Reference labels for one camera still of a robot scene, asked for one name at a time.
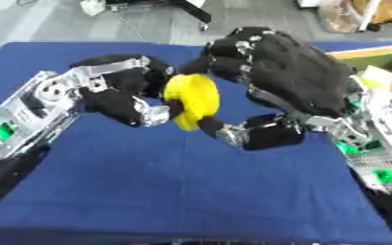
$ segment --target robotic hand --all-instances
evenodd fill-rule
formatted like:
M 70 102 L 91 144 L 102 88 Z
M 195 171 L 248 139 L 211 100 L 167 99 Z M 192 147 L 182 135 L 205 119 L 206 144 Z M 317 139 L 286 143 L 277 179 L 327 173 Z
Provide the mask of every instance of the robotic hand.
M 184 74 L 211 72 L 248 85 L 247 97 L 287 112 L 250 118 L 239 126 L 204 117 L 199 125 L 209 136 L 246 150 L 294 145 L 304 125 L 316 118 L 343 115 L 345 80 L 352 70 L 306 43 L 269 28 L 238 28 L 208 43 L 187 63 Z
M 179 100 L 150 106 L 142 99 L 162 99 L 165 85 L 175 75 L 173 67 L 155 57 L 99 56 L 76 62 L 71 68 L 88 68 L 102 73 L 99 79 L 106 86 L 79 89 L 88 112 L 99 112 L 120 123 L 138 127 L 166 123 L 184 110 Z

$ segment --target yellow pom-pom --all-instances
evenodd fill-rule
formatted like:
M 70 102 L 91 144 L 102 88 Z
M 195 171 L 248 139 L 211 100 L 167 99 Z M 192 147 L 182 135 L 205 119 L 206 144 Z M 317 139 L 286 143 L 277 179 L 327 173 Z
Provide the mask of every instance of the yellow pom-pom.
M 182 130 L 199 128 L 197 121 L 217 113 L 220 95 L 217 86 L 207 76 L 177 75 L 172 78 L 163 91 L 165 100 L 180 100 L 185 111 L 174 119 Z

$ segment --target black glove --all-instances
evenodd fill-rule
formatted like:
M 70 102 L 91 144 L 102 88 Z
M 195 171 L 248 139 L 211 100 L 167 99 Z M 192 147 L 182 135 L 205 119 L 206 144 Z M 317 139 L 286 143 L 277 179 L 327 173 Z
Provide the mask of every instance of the black glove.
M 342 115 L 344 81 L 352 73 L 348 66 L 309 44 L 258 27 L 239 28 L 207 44 L 202 55 L 181 70 L 185 74 L 208 71 L 220 78 L 250 83 L 303 113 L 330 117 Z
M 113 55 L 99 56 L 81 60 L 71 65 L 99 66 L 131 59 L 149 60 L 148 65 L 122 70 L 116 73 L 102 75 L 110 87 L 102 92 L 93 93 L 87 88 L 79 90 L 88 112 L 100 112 L 103 115 L 131 126 L 140 126 L 142 115 L 136 110 L 137 100 L 142 97 L 159 99 L 169 79 L 174 75 L 174 69 L 152 56 L 142 55 Z M 170 116 L 175 117 L 183 111 L 179 102 L 168 102 Z

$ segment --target black robotic finger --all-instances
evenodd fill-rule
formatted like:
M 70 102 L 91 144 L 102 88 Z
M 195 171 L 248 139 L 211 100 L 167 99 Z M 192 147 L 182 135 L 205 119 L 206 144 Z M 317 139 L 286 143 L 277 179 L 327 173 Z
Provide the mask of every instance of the black robotic finger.
M 218 119 L 207 116 L 198 121 L 201 130 L 212 139 L 217 138 L 217 132 L 224 128 L 225 124 Z
M 223 56 L 201 56 L 183 66 L 180 70 L 183 74 L 205 74 L 211 72 L 214 76 L 232 82 L 248 82 L 246 73 L 250 66 L 244 59 Z
M 248 130 L 245 150 L 258 150 L 283 145 L 298 145 L 304 139 L 304 128 L 285 115 L 264 115 L 250 118 L 244 124 Z
M 248 83 L 251 67 L 244 59 L 230 57 L 215 57 L 209 66 L 209 71 L 216 77 L 236 83 Z
M 86 110 L 99 112 L 111 119 L 130 126 L 140 126 L 142 115 L 135 109 L 135 99 L 124 90 L 108 89 L 92 93 L 88 88 L 80 88 Z
M 103 77 L 109 87 L 118 90 L 126 90 L 130 94 L 138 95 L 147 86 L 147 81 L 143 77 L 143 68 L 133 68 L 116 73 L 105 74 Z
M 146 86 L 143 95 L 150 98 L 160 98 L 164 87 L 169 80 L 176 75 L 175 68 L 165 62 L 150 56 L 149 70 L 144 73 L 143 78 Z
M 202 51 L 203 56 L 223 56 L 232 58 L 246 58 L 250 53 L 251 46 L 248 40 L 239 40 L 234 36 L 210 42 Z

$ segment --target blue tablecloth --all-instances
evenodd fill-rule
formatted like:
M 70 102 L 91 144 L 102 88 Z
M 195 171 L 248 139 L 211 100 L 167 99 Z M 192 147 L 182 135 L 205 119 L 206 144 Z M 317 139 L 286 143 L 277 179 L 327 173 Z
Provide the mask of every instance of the blue tablecloth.
M 361 44 L 317 43 L 328 50 L 352 45 Z M 37 71 L 64 72 L 82 58 L 144 53 L 179 65 L 200 50 L 149 43 L 8 44 L 0 50 L 0 102 Z M 216 80 L 218 117 L 225 122 L 272 112 L 247 101 L 243 87 Z M 302 145 L 244 152 L 174 123 L 134 129 L 84 115 L 0 203 L 2 244 L 178 237 L 392 243 L 341 154 L 315 133 Z

